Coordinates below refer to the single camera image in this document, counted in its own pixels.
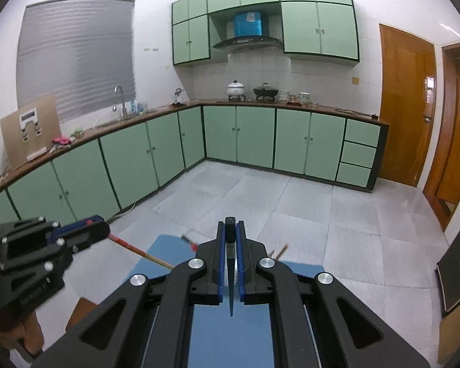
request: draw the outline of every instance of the white pot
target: white pot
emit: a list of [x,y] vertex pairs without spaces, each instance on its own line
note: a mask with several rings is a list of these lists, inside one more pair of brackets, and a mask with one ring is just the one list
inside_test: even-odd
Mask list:
[[238,81],[234,81],[227,86],[227,95],[229,97],[238,97],[239,95],[245,95],[245,86]]

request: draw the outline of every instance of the wooden stick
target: wooden stick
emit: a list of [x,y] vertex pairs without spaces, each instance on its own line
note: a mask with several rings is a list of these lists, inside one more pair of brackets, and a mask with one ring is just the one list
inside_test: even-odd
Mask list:
[[108,235],[108,238],[117,243],[118,245],[128,249],[128,250],[131,250],[131,252],[134,252],[136,253],[137,255],[140,255],[141,257],[144,257],[148,260],[150,260],[151,262],[154,262],[154,263],[157,263],[165,268],[168,268],[169,270],[172,270],[174,268],[173,265],[165,262],[164,260],[160,260],[158,258],[156,258],[155,256],[152,256],[152,255],[149,255],[148,253],[144,252],[143,250],[141,249],[138,249],[136,246],[133,246],[129,243],[127,243],[125,240],[122,240],[121,238],[118,238],[116,235],[113,235],[113,234],[109,234]]
[[280,250],[280,252],[276,256],[275,260],[279,260],[280,257],[283,255],[284,252],[286,252],[287,249],[288,249],[288,244],[283,246],[283,248]]

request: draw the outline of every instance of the window blind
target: window blind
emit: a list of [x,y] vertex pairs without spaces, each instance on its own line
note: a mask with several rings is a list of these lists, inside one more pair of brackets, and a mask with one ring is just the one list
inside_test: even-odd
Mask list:
[[114,88],[135,99],[133,0],[53,0],[25,8],[17,104],[56,95],[60,123],[108,107]]

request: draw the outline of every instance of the pot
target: pot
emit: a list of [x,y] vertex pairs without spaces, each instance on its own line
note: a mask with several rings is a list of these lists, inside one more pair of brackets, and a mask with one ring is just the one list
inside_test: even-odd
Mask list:
[[279,90],[271,87],[268,83],[263,83],[262,86],[254,88],[254,94],[257,99],[271,99],[274,101],[274,97],[278,94]]

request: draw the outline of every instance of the faucet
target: faucet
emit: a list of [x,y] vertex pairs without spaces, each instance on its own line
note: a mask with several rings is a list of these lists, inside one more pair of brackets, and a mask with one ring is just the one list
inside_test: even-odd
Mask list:
[[114,105],[112,107],[112,111],[116,112],[116,110],[118,109],[116,106],[116,96],[118,95],[118,89],[121,91],[121,100],[123,101],[123,119],[126,119],[128,117],[128,112],[126,111],[126,106],[125,106],[126,101],[125,101],[125,95],[123,94],[123,87],[121,87],[120,85],[117,85],[114,88]]

